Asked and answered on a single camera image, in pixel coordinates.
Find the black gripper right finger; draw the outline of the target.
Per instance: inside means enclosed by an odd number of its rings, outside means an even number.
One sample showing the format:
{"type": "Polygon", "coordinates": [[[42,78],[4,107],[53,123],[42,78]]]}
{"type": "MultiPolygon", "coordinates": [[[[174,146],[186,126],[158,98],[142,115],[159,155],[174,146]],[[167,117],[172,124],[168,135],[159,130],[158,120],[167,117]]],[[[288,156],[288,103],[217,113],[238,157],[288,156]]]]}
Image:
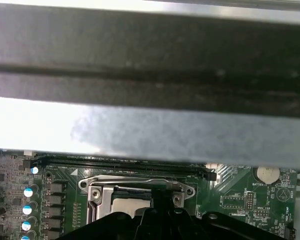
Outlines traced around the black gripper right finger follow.
{"type": "Polygon", "coordinates": [[[210,211],[201,218],[175,207],[170,190],[162,191],[163,240],[282,240],[283,238],[223,213],[210,211]]]}

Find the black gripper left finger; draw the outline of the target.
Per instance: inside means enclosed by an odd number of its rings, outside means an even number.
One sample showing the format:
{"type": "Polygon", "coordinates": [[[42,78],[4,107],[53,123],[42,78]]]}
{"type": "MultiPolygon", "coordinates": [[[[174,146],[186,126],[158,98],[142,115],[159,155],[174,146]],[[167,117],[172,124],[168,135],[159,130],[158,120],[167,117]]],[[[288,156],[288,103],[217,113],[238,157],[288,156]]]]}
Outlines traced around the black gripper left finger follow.
{"type": "Polygon", "coordinates": [[[152,207],[144,210],[141,220],[124,212],[113,212],[62,236],[63,240],[163,240],[164,191],[151,192],[152,207]]]}

